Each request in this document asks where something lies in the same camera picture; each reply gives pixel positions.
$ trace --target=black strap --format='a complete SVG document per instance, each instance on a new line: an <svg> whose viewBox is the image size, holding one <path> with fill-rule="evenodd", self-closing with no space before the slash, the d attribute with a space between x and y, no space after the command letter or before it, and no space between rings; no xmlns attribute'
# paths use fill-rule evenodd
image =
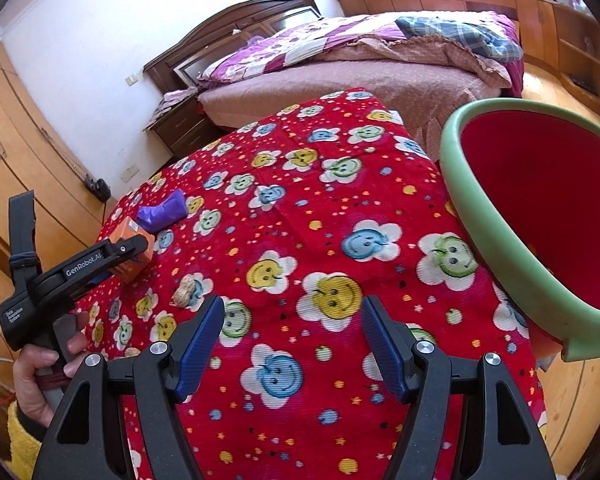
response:
<svg viewBox="0 0 600 480"><path fill-rule="evenodd" d="M9 268L11 270L23 269L24 267L39 267L40 258L35 251L12 254L9 256Z"/></svg>

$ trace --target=purple cloth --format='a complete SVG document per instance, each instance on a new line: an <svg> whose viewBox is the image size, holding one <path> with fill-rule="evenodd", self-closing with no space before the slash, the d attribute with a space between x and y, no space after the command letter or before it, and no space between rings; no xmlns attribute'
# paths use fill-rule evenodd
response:
<svg viewBox="0 0 600 480"><path fill-rule="evenodd" d="M516 25L503 14L489 11L493 15L493 21L498 23L504 29L504 33L511 41L520 44L520 38L516 32ZM524 60L514 61L511 63L504 63L504 68L507 69L511 78L511 88L505 88L502 90L503 97L522 97L523 89L523 77L525 75L525 62Z"/></svg>
<svg viewBox="0 0 600 480"><path fill-rule="evenodd" d="M178 220L182 220L187 214L184 192L177 189L155 207L142 206L138 210L136 222L148 233L155 234Z"/></svg>

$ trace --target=finger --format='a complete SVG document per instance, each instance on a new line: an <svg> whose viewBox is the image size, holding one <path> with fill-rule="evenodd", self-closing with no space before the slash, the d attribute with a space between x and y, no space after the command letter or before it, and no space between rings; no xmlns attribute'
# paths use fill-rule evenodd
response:
<svg viewBox="0 0 600 480"><path fill-rule="evenodd" d="M85 350L87 345L87 336L82 332L77 332L66 342L66 349L71 352L72 355L76 355Z"/></svg>
<svg viewBox="0 0 600 480"><path fill-rule="evenodd" d="M26 344L13 364L13 378L32 378L38 368L51 366L58 361L58 352Z"/></svg>
<svg viewBox="0 0 600 480"><path fill-rule="evenodd" d="M88 312L78 312L78 314L75 315L76 330L78 330L78 331L82 330L84 327L87 326L88 322L89 322L89 313Z"/></svg>
<svg viewBox="0 0 600 480"><path fill-rule="evenodd" d="M82 361L85 357L87 357L87 355L89 355L89 352L82 352L80 355L76 356L76 358L71 361L70 363L67 363L64 365L64 374L67 377L72 378L75 373L78 371L78 368L80 367L80 365L82 364Z"/></svg>

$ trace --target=wooden wardrobe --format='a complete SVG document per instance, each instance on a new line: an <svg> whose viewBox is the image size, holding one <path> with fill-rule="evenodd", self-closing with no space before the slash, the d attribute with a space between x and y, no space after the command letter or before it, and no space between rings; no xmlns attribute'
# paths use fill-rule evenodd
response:
<svg viewBox="0 0 600 480"><path fill-rule="evenodd" d="M12 292L8 271L9 197L32 189L36 249L43 270L96 241L104 205L82 184L86 170L34 104L0 42L0 303ZM15 352L0 334L0 457L8 458L7 406Z"/></svg>

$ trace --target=blue gripper pad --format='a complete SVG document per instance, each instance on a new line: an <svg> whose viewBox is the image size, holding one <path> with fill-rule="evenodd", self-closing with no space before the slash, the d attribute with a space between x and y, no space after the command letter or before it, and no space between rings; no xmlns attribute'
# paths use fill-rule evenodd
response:
<svg viewBox="0 0 600 480"><path fill-rule="evenodd" d="M376 296L367 296L362 301L362 329L384 384L400 402L406 403L409 389L402 356L410 355L411 349Z"/></svg>
<svg viewBox="0 0 600 480"><path fill-rule="evenodd" d="M178 403L184 402L200 386L202 374L224 324L224 301L219 296L209 296L194 319L186 323L197 323L198 326L180 359L180 378L173 390Z"/></svg>

